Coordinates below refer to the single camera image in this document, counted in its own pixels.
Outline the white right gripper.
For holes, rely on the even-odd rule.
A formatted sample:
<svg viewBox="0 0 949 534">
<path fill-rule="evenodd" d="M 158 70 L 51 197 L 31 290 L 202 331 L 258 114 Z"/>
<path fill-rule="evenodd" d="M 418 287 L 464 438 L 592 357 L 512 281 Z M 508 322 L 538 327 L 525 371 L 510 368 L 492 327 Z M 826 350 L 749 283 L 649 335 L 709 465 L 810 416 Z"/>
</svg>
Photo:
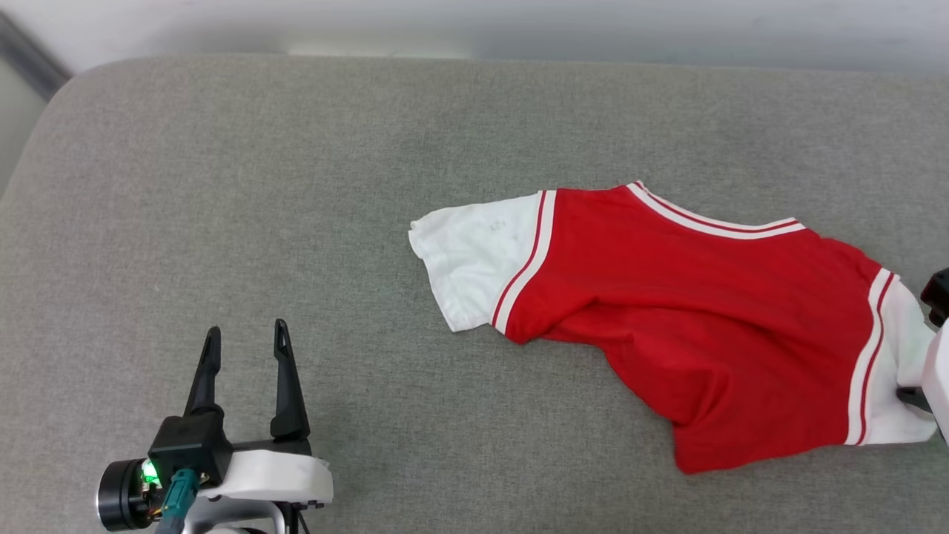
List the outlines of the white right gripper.
<svg viewBox="0 0 949 534">
<path fill-rule="evenodd" d="M 948 439 L 948 334 L 939 329 L 931 341 L 923 362 L 922 386 L 900 386 L 897 398 L 902 403 L 932 413 L 940 435 Z"/>
</svg>

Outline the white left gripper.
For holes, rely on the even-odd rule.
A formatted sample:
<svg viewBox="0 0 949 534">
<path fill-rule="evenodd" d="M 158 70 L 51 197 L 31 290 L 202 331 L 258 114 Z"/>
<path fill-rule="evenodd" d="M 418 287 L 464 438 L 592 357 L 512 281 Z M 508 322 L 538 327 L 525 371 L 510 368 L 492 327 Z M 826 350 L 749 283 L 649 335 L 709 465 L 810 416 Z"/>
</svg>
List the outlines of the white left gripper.
<svg viewBox="0 0 949 534">
<path fill-rule="evenodd" d="M 207 332 L 199 364 L 183 415 L 216 413 L 216 377 L 221 366 L 221 331 Z M 274 417 L 270 423 L 275 441 L 305 441 L 311 434 L 305 399 L 294 357 L 287 322 L 276 319 L 274 358 L 278 364 Z M 331 504 L 333 475 L 328 463 L 311 454 L 278 452 L 272 449 L 235 450 L 220 484 L 203 489 L 197 501 L 287 501 L 291 504 Z"/>
</svg>

